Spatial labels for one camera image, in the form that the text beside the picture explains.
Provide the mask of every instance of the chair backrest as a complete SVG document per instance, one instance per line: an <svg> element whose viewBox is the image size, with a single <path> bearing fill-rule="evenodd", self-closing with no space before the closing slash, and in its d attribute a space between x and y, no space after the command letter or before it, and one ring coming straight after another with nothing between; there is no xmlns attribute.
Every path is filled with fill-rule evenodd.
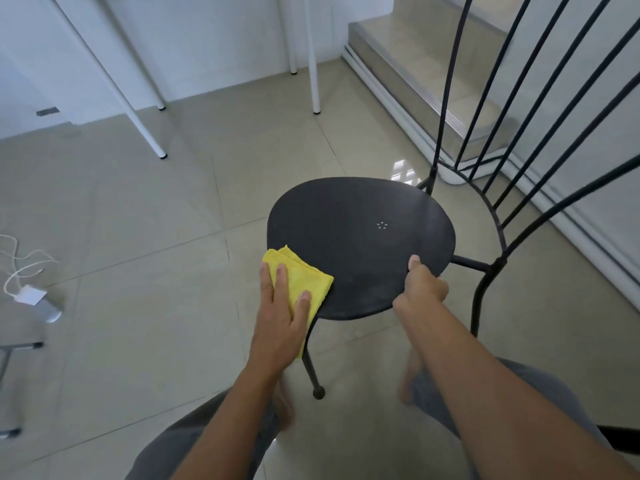
<svg viewBox="0 0 640 480"><path fill-rule="evenodd" d="M551 127L549 128L549 130L547 131L546 135L542 138L542 140L540 141L540 143L537 145L537 147L535 148L535 150L532 152L532 154L530 154L530 156L528 156L528 158L526 159L526 161L524 161L524 164L522 165L522 167L519 169L519 171L517 172L516 176L510 181L510 183L508 184L507 188L505 188L505 190L501 193L500 197L498 197L498 199L491 203L487 197L487 192L489 190L489 188L491 188L493 182L495 181L496 177L498 176L498 173L500 172L500 170L503 168L503 166L505 165L505 163L507 162L509 156L512 154L514 147L516 146L516 144L519 142L519 140L521 139L522 135L524 134L524 131L526 131L527 127L529 126L531 120L533 119L534 115L536 114L536 112L539 110L541 104L543 103L544 99L547 97L547 95L549 94L549 91L551 90L551 88L553 87L554 83L556 82L556 80L558 79L558 77L560 76L560 74L562 73L565 65L567 65L567 62L569 62L569 60L572 58L573 54L575 53L576 49L578 49L578 47L580 46L582 40L585 38L585 36L587 35L587 33L591 30L592 26L594 25L594 23L596 23L597 19L600 17L600 15L602 14L602 12L605 10L605 8L607 7L607 5L609 5L611 0L601 0L598 5L596 6L595 10L592 12L592 14L588 17L586 23L583 25L583 27L581 28L581 30L578 32L578 34L576 35L575 39L572 41L571 45L569 46L569 48L567 49L566 53L564 54L564 56L562 57L562 59L560 60L559 64L557 65L556 69L552 72L551 76L549 77L547 83L544 85L544 87L542 88L542 90L540 91L539 96L537 97L535 103L533 103L531 110L529 111L529 113L526 115L526 117L524 118L522 124L520 125L520 128L518 129L518 131L516 132L515 136L513 137L511 143L508 145L508 148L506 149L506 151L504 152L504 154L499 157L497 166L495 168L495 170L493 171L493 173L491 174L491 176L489 177L489 180L487 181L487 183L483 186L483 188L479 188L478 186L476 186L475 183L473 183L473 179L476 176L476 172L478 170L478 168L480 167L480 165L482 165L485 155L487 154L487 151L493 141L493 138L495 137L496 133L498 132L498 129L500 127L500 124L503 122L503 120L505 119L505 117L507 116L507 113L514 101L514 99L516 98L520 88L522 87L522 84L524 82L524 79L526 78L527 74L529 73L533 63L535 62L537 56L540 53L540 50L542 49L542 47L544 46L545 42L548 39L549 33L551 33L551 31L553 30L554 26L556 25L556 22L558 21L558 19L560 18L560 16L563 14L563 12L565 11L565 8L567 7L569 1L571 0L560 0L560 3L558 5L558 7L556 8L555 12L553 13L553 15L551 16L551 19L549 20L546 28L544 29L544 31L542 32L542 35L540 35L540 39L538 40L538 42L535 44L531 55L529 56L528 60L526 61L522 71L520 72L519 77L516 80L516 83L514 85L514 87L512 88L506 103L503 105L502 111L500 113L500 116L498 117L495 126L493 127L485 145L484 148L482 149L482 151L480 152L480 154L478 155L478 158L475 162L475 164L473 166L467 166L464 168L460 168L460 164L462 161L462 156L464 154L464 151L467 147L467 144L469 142L469 138L471 137L471 134L473 133L473 129L476 126L476 122L480 116L480 113L482 111L483 105L487 99L487 96L489 94L489 91L492 87L492 83L496 78L496 74L498 73L498 69L500 68L500 64L502 63L509 44L511 43L514 34L516 33L518 26L520 24L520 22L522 21L522 18L525 14L525 12L527 11L527 8L530 5L531 0L524 0L520 10L518 11L513 24L510 28L510 30L508 31L508 34L506 36L506 39L504 40L504 44L502 45L500 52L496 58L495 64L493 66L493 69L491 71L491 74L487 80L487 83L484 87L484 91L482 93L482 96L480 97L479 103L477 105L476 108L476 112L474 114L473 119L471 120L470 126L468 128L467 131L467 135L465 137L465 139L463 140L463 144L460 148L460 152L455 160L455 163L453 165L450 165L446 162L444 162L443 160L441 160L440 158L440 153L441 153L441 149L442 149L442 138L443 138L443 133L444 133L444 127L445 127L445 115L447 113L447 104L449 102L449 92L451 90L451 81L453 78L453 72L455 69L455 65L456 65L456 58L458 56L458 49L460 47L460 40L462 39L462 34L463 34L463 30L465 27L465 22L467 20L467 16L469 13L469 9L471 7L471 3L473 0L466 0L465 5L462 9L462 13L460 15L460 20L458 22L458 28L456 31L456 37L454 39L454 44L453 44L453 48L451 51L451 59L449 62L449 69L447 72L447 78L446 78L446 83L445 83L445 88L444 88L444 96L442 99L442 110L441 110L441 114L440 114L440 126L438 128L438 137L436 140L436 148L435 148L435 156L434 156L434 160L433 160L433 165L431 168L431 172L429 174L429 177L421 182L420 184L418 184L418 188L420 189L424 189L426 190L427 193L431 193L433 191L433 186L435 184L435 178L437 175L437 170L438 170L438 166L443 166L451 171L453 171L455 174L457 174L457 176L461 177L464 181L466 181L466 183L470 184L475 190L476 192L478 192L483 201L485 202L485 204L487 205L487 208L489 209L489 211L492 214L493 220L496 224L497 230L498 230L498 234L499 234L499 238L500 238L500 245L502 247L502 255L500 256L499 259L501 259L502 261L505 261L506 258L508 258L508 256L510 256L510 254L512 254L512 252L514 252L514 250L516 250L516 248L521 245L521 243L524 242L524 240L526 240L526 238L528 238L528 236L530 236L536 229L538 229L542 224L544 224L545 222L547 222L549 219L551 219L552 217L554 217L556 214L562 212L565 208L567 208L569 205L577 202L578 200L582 199L583 197L596 192L597 190L601 189L602 187L604 187L605 185L613 182L614 180L618 179L619 177L622 177L623 175L629 173L630 171L640 167L640 155L636 155L631 157L628 161L620 164L619 166L615 167L614 169L612 169L611 171L609 171L608 173L604 174L603 176L596 178L595 180L591 181L590 183L584 185L583 187L581 187L580 189L576 190L575 192L571 193L570 195L568 195L567 197L565 197L564 199L556 202L555 205L553 205L551 208L549 208L546 212L542 213L542 215L540 215L539 218L537 218L534 222L532 222L528 227L526 227L514 240L513 242L507 244L505 238L504 238L504 228L506 226L508 226L508 224L510 222L512 222L513 218L516 217L516 215L524 208L524 206L531 201L532 197L535 196L536 193L540 192L541 188L549 181L549 179L558 171L558 169L560 167L562 167L562 165L564 165L564 163L572 156L572 154L575 153L575 151L578 149L578 147L580 147L580 145L585 141L585 139L587 139L592 133L593 131L603 122L604 119L606 119L606 117L608 117L608 115L610 115L610 113L613 112L613 110L615 110L615 108L617 108L617 106L619 106L620 103L622 103L622 101L624 101L624 99L640 84L640 72L638 72L633 78L631 78L628 83L626 83L626 85L624 85L624 87L622 87L620 89L620 91L618 92L618 94L615 95L615 97L613 97L613 99L606 104L606 106L603 108L603 110L601 110L601 112L592 120L592 122L590 122L590 124L588 124L586 126L586 128L580 133L580 135L574 140L574 142L569 145L569 147L566 149L566 151L564 151L555 161L555 163L553 163L553 165L551 165L551 167L546 171L546 173L544 173L544 175L540 178L540 180L533 186L532 190L527 193L527 195L522 199L522 201L517 204L516 208L513 209L513 211L508 215L507 218L505 218L503 221L500 220L500 218L498 217L497 213L496 213L496 209L498 209L498 207L500 206L500 204L504 201L505 197L507 197L508 193L511 192L511 190L514 188L514 186L516 186L516 184L518 183L518 181L521 179L521 177L525 174L526 170L529 169L529 167L532 165L532 163L536 160L536 158L540 155L540 153L543 151L543 149L545 148L545 146L548 144L549 140L551 140L551 138L556 134L556 132L558 131L558 129L560 129L560 127L562 126L562 124L565 122L565 120L567 119L567 117L569 117L569 115L571 115L572 111L576 108L576 106L578 105L578 103L580 103L580 101L583 99L583 97L589 92L589 90L593 87L593 85L596 83L596 81L600 78L600 76L603 74L604 71L606 71L606 69L612 64L612 62L615 60L615 58L619 55L619 53L622 51L622 49L624 49L627 44L629 43L629 41L631 39L633 39L633 37L635 37L636 33L638 32L638 30L640 30L640 17L638 17L638 19L636 19L636 22L633 23L631 25L631 27L628 28L628 30L626 31L626 33L624 33L624 35L620 38L620 40L617 42L617 44L615 44L615 46L611 49L611 51L608 53L608 55L606 55L604 57L604 59L602 60L602 62L596 67L596 69L592 72L592 74L589 76L589 78L587 79L587 81L582 85L582 87L578 90L578 92L576 93L576 95L573 97L573 99L570 101L570 103L566 106L566 108L564 109L564 111L562 111L562 113L560 114L560 116L558 117L558 119L551 125ZM487 264L483 264L483 263L478 263L478 262L473 262L472 260L468 260L468 259L464 259L464 258L459 258L460 260L465 261L464 263L459 262L458 264L462 264L464 266L469 266L469 267L475 267L476 269L480 269L482 271L486 271L486 267L488 266Z"/></svg>

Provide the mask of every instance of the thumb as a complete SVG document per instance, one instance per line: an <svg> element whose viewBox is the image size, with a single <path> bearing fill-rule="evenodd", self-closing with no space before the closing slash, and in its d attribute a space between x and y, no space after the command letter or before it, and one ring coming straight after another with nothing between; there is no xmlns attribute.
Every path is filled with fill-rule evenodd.
<svg viewBox="0 0 640 480"><path fill-rule="evenodd" d="M420 266L420 256L418 256L417 254L413 254L410 258L409 258L409 271L411 271L412 269L415 269L416 267Z"/></svg>
<svg viewBox="0 0 640 480"><path fill-rule="evenodd" d="M302 291L298 300L296 302L296 306L293 310L293 320L292 323L295 328L302 328L303 330L307 329L307 322L309 318L309 309L311 308L311 293L308 290Z"/></svg>

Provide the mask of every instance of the left hand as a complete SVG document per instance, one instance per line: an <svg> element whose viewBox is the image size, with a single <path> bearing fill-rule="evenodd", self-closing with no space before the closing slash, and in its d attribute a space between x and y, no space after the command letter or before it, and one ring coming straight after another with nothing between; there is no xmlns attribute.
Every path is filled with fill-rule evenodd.
<svg viewBox="0 0 640 480"><path fill-rule="evenodd" d="M278 265L274 290L269 266L263 262L260 268L260 309L247 366L260 370L268 378L280 377L298 356L307 336L310 306L311 293L305 290L300 293L291 316L286 266Z"/></svg>

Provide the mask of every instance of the forearm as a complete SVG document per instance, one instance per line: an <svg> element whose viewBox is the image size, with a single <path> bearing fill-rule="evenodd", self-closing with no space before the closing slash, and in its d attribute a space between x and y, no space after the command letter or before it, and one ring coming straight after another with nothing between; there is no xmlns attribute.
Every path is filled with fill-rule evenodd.
<svg viewBox="0 0 640 480"><path fill-rule="evenodd" d="M276 378L245 367L172 480L244 480Z"/></svg>
<svg viewBox="0 0 640 480"><path fill-rule="evenodd" d="M419 317L404 322L483 478L637 478L503 366L439 300L423 305Z"/></svg>

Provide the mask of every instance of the round chair seat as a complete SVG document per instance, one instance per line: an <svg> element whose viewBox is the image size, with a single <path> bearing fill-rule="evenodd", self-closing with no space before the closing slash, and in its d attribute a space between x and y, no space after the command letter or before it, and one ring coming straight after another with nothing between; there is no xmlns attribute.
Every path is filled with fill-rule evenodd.
<svg viewBox="0 0 640 480"><path fill-rule="evenodd" d="M412 254L439 276L456 233L441 206L411 185L320 178L292 188L271 209L267 246L284 245L334 277L318 318L353 320L391 308Z"/></svg>

